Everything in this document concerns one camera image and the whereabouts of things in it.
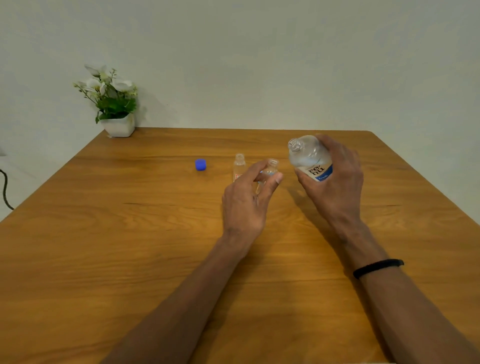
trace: power cord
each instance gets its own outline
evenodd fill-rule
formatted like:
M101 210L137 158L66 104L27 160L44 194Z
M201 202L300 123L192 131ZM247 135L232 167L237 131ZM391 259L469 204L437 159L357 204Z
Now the power cord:
M7 174L2 170L0 170L0 172L5 176L5 184L3 185L3 201L5 202L5 205L7 205L7 207L10 210L15 210L7 201L7 184L8 184Z

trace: blue and white label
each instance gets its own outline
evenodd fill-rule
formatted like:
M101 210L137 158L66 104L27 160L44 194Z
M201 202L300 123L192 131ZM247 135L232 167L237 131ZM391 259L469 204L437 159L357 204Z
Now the blue and white label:
M315 164L311 167L298 167L302 172L312 177L314 180L323 181L333 172L333 165Z

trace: person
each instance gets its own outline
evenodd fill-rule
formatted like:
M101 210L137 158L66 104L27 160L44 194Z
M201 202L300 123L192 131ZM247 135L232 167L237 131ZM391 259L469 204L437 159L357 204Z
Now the person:
M299 182L342 240L354 269L388 259L360 218L363 173L358 153L327 135L317 137L330 151L334 171L317 182L297 170ZM277 172L255 195L252 182L266 165L267 161L255 163L225 189L224 231L209 255L103 363L188 361L228 279L265 226L268 203L283 178ZM360 281L397 363L480 363L474 345L399 267L370 272Z

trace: small clear bottle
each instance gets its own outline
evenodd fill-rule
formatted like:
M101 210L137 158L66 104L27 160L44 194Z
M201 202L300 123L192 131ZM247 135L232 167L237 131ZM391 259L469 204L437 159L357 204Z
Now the small clear bottle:
M327 148L313 135L304 135L288 142L290 163L316 181L323 181L333 172Z
M276 159L269 159L268 165L265 169L260 171L260 177L258 181L257 193L259 194L264 186L265 182L268 180L270 176L273 176L275 173L278 172L278 160Z
M245 156L242 153L238 153L235 156L235 162L233 162L233 181L235 182L246 170Z

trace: black wristband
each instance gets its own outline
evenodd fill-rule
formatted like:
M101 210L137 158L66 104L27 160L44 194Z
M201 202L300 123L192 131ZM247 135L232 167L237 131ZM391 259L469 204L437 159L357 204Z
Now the black wristband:
M364 266L362 268L358 268L353 272L353 276L356 279L360 279L361 276L374 272L379 269L383 268L388 268L388 267L399 267L404 265L403 260L400 259L386 259L386 260L381 260L380 262L368 264L367 266Z

